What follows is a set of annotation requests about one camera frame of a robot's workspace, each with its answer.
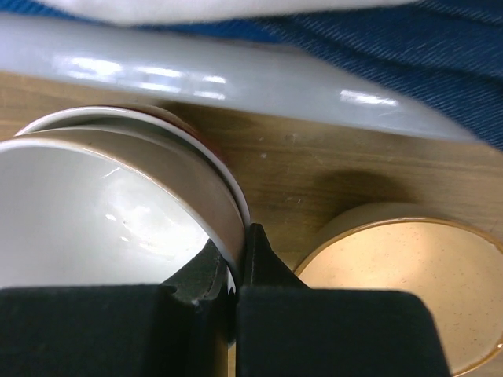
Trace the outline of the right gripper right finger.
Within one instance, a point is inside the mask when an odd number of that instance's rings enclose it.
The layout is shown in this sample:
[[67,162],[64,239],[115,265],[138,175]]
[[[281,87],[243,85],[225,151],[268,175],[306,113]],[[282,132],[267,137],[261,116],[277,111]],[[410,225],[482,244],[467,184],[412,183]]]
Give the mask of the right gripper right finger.
[[247,234],[237,299],[239,376],[447,376],[425,304],[403,291],[313,289]]

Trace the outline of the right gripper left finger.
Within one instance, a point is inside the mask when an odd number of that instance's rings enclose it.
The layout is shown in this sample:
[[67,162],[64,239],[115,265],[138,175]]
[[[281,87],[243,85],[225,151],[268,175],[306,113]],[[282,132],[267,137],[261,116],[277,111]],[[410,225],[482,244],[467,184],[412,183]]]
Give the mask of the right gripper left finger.
[[226,262],[213,243],[161,284],[1,292],[4,376],[225,376]]

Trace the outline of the plain beige bowl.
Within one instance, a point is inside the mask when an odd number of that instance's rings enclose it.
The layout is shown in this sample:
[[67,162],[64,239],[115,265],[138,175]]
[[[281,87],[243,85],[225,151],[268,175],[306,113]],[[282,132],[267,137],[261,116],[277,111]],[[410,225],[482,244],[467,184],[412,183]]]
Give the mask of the plain beige bowl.
[[240,284],[244,238],[224,181],[175,141],[76,127],[1,144],[3,287],[157,284],[207,243]]

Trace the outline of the beige flower pattern bowl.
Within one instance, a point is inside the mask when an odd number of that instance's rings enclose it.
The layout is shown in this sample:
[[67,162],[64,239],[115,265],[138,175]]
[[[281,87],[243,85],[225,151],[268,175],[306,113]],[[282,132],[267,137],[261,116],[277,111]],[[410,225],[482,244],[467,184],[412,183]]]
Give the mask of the beige flower pattern bowl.
[[331,220],[296,267],[313,288],[406,291],[430,310],[452,375],[502,351],[502,244],[411,203],[370,203]]

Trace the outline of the white plastic laundry basket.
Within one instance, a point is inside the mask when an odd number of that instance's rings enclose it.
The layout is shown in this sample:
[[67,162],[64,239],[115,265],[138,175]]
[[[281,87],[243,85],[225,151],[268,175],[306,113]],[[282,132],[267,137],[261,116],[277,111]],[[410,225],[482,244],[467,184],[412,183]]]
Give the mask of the white plastic laundry basket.
[[3,13],[1,68],[190,104],[475,142],[429,107],[290,47]]

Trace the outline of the white folded cloth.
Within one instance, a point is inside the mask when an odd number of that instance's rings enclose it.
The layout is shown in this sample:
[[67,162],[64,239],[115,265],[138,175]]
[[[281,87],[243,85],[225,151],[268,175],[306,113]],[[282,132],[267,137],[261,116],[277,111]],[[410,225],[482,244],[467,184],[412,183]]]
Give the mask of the white folded cloth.
[[394,9],[405,0],[60,0],[2,1],[5,13],[57,16],[119,26],[206,23],[325,11]]

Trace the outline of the dark blue cloth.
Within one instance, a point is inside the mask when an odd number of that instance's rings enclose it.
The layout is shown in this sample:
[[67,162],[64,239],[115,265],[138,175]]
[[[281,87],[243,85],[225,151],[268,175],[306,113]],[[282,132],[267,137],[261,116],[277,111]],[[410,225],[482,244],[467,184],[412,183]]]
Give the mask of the dark blue cloth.
[[173,31],[294,46],[413,98],[502,146],[502,4],[419,1],[392,8],[177,21]]

